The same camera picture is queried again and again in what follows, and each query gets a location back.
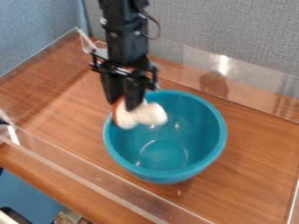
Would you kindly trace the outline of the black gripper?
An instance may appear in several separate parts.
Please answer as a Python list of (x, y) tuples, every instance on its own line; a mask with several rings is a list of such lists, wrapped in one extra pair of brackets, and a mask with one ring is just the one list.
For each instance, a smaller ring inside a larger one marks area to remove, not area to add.
[(106, 55), (92, 50), (93, 59), (104, 60), (101, 64), (93, 63), (93, 70), (100, 72), (106, 102), (113, 104), (124, 95), (125, 110), (132, 111), (144, 101), (145, 87), (156, 83), (157, 67), (146, 57), (148, 21), (124, 24), (106, 21), (101, 26), (106, 34)]

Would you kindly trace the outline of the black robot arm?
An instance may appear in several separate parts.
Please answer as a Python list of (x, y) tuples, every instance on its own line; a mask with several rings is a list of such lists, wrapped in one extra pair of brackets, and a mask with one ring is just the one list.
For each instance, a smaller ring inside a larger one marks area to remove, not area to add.
[(148, 58), (148, 21), (158, 22), (146, 13), (148, 0), (97, 0), (102, 11), (101, 27), (106, 38), (106, 56), (90, 50), (92, 70), (98, 72), (106, 102), (120, 97), (125, 110), (132, 111), (144, 101), (145, 90), (157, 89), (158, 67)]

